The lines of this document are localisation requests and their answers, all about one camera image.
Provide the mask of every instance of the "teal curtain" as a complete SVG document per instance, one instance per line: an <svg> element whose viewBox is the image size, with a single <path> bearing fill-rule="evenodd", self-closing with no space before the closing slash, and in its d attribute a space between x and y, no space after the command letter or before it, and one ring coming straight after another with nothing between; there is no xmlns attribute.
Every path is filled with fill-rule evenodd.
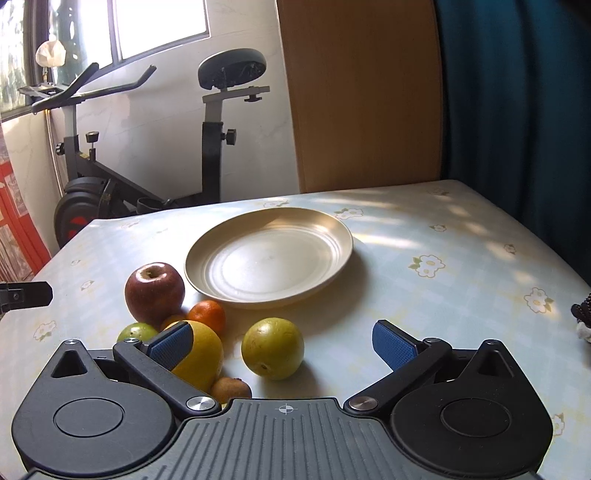
<svg viewBox="0 0 591 480"><path fill-rule="evenodd" d="M591 31L558 0L436 0L443 177L524 224L591 283Z"/></svg>

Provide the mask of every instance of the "table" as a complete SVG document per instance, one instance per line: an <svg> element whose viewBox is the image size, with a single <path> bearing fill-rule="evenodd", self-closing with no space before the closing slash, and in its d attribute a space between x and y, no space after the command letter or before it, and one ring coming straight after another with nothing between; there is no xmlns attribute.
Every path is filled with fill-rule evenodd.
<svg viewBox="0 0 591 480"><path fill-rule="evenodd" d="M553 419L540 474L589 480L591 345L576 337L569 309L590 288L517 221L450 180L93 221L36 276L53 286L52 304L9 312L0 321L1 475L17 480L24 473L11 440L12 417L59 344L78 338L88 349L110 348L133 322L123 287L134 269L164 261L183 272L187 251L211 227L286 205L341 219L355 237L354 254L338 278L309 299L270 310L228 308L224 374L245 380L256 397L331 396L342 403L390 373L371 346L378 319L455 348L498 338ZM188 309L201 298L186 287ZM306 341L304 363L283 382L263 381L240 358L242 335L268 316L292 320Z"/></svg>

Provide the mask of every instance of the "kiwi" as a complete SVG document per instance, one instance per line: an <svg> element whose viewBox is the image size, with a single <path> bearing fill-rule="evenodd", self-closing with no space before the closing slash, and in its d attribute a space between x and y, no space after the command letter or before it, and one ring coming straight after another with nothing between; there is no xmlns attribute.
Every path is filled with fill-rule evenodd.
<svg viewBox="0 0 591 480"><path fill-rule="evenodd" d="M251 388L239 378L218 378L210 393L220 403L228 403L231 398L252 398Z"/></svg>

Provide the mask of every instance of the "white plate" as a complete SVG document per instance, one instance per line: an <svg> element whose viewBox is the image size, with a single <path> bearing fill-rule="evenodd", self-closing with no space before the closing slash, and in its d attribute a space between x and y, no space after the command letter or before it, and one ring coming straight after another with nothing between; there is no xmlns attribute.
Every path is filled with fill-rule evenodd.
<svg viewBox="0 0 591 480"><path fill-rule="evenodd" d="M285 305L328 285L353 251L353 236L316 210L279 207L229 219L189 250L185 276L199 292L240 308Z"/></svg>

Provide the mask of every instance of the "bike handlebar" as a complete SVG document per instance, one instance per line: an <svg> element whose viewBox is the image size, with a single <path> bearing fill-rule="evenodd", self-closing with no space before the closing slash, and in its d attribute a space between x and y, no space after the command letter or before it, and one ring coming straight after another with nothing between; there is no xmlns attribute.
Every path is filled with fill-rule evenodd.
<svg viewBox="0 0 591 480"><path fill-rule="evenodd" d="M119 85L117 87L91 90L90 92L75 95L75 93L90 80L90 78L98 71L98 69L98 63L91 63L78 77L76 77L76 79L70 84L68 88L66 88L66 90L35 102L33 105L31 105L31 111L33 113L37 113L43 110L52 110L54 108L60 108L63 106L77 105L78 103L82 103L85 100L89 100L91 98L98 98L105 95L111 95L113 93L134 90L142 86L146 80L148 80L156 71L156 67L154 65L150 65L136 82L126 83L125 85Z"/></svg>

